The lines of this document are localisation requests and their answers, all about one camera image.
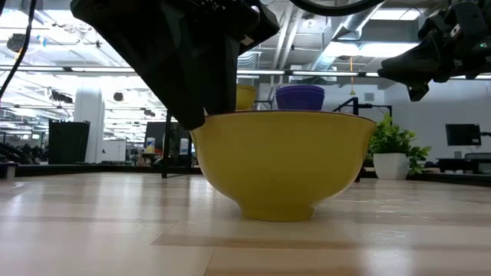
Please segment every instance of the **bowl rim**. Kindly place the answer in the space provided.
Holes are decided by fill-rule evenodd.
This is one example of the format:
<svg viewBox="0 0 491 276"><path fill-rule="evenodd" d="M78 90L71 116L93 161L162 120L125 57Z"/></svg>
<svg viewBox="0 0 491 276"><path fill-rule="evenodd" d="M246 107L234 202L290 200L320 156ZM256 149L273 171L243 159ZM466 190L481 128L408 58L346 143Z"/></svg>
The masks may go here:
<svg viewBox="0 0 491 276"><path fill-rule="evenodd" d="M326 114L326 115L336 115L336 116L345 116L345 117L354 117L358 119L367 120L369 122L377 124L374 120L368 119L366 117L362 117L359 115L349 114L349 113L339 113L332 111L313 111L313 110L247 110L240 112L231 112L231 113L220 113L220 114L211 114L207 117L219 117L219 116L234 116L240 114L248 114L248 113L317 113L317 114Z"/></svg>

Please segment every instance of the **yellow bowl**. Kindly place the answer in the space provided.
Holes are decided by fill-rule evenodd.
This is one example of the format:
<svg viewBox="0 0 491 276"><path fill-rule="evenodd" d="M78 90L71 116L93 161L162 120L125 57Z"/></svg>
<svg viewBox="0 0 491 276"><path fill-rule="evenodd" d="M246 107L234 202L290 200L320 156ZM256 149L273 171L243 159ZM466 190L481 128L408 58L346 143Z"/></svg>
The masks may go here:
<svg viewBox="0 0 491 276"><path fill-rule="evenodd" d="M191 135L209 183L252 219L310 219L356 179L375 128L341 113L249 111L215 115Z"/></svg>
<svg viewBox="0 0 491 276"><path fill-rule="evenodd" d="M249 85L237 84L236 110L250 110L255 100L255 88Z"/></svg>

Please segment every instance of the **bowl base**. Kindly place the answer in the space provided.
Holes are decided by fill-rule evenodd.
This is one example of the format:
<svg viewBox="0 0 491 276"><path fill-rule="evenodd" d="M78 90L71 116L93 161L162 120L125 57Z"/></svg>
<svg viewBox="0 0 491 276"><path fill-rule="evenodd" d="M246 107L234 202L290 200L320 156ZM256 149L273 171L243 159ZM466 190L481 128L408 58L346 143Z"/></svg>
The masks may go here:
<svg viewBox="0 0 491 276"><path fill-rule="evenodd" d="M244 206L240 205L242 215L267 222L302 222L309 220L315 213L311 206Z"/></svg>

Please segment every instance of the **wooden tabletop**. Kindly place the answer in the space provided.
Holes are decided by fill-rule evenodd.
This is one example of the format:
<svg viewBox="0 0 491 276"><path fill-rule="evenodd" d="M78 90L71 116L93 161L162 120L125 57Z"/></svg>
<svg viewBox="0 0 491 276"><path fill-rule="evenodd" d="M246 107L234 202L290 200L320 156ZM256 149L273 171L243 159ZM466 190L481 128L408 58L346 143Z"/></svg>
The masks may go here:
<svg viewBox="0 0 491 276"><path fill-rule="evenodd" d="M3 181L0 273L489 276L491 189L362 179L279 223L243 218L202 176Z"/></svg>

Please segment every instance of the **green leaves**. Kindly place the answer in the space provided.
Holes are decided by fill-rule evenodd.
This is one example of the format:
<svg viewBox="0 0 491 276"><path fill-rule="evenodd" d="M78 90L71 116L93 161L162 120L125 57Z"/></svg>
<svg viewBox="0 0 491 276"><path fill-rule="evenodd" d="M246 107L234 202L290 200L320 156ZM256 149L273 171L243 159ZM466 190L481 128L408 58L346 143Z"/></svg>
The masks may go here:
<svg viewBox="0 0 491 276"><path fill-rule="evenodd" d="M410 175L422 173L423 166L418 161L424 160L424 157L428 156L431 147L411 146L411 143L416 140L416 134L409 130L402 130L392 122L392 118L386 113L384 120L377 125L375 133L370 139L368 153L370 155L375 153L404 153L409 157Z"/></svg>

